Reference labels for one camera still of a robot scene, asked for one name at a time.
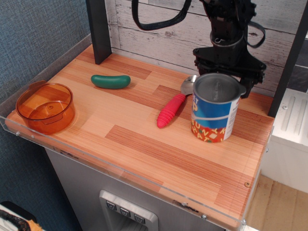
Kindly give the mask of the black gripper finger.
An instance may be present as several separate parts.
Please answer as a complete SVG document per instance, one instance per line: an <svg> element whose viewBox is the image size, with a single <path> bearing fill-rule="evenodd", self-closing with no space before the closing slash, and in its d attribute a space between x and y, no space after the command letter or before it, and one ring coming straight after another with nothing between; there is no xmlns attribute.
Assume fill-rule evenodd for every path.
<svg viewBox="0 0 308 231"><path fill-rule="evenodd" d="M254 78L243 77L240 80L240 84L245 87L245 93L241 96L242 99L245 99L249 96L252 88L256 84L256 80Z"/></svg>

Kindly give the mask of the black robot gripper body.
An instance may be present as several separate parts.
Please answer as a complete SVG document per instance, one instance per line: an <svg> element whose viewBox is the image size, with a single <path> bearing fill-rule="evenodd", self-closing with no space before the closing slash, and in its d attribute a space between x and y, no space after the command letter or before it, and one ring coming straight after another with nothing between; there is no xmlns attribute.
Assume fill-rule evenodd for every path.
<svg viewBox="0 0 308 231"><path fill-rule="evenodd" d="M210 34L212 47L193 50L195 65L199 74L224 73L239 77L242 83L262 83L266 65L252 56L246 43L244 33L234 40L225 40Z"/></svg>

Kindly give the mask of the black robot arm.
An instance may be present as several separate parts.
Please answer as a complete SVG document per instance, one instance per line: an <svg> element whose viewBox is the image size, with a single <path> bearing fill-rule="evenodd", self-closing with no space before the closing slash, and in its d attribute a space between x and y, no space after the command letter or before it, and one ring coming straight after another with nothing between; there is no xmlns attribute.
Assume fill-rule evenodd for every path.
<svg viewBox="0 0 308 231"><path fill-rule="evenodd" d="M256 15L256 5L249 0L204 0L203 6L211 23L212 47L193 50L199 74L223 73L240 78L246 88L247 98L255 84L262 83L267 66L251 55L248 47L260 47L248 41L250 26L266 33L263 26L251 19Z"/></svg>

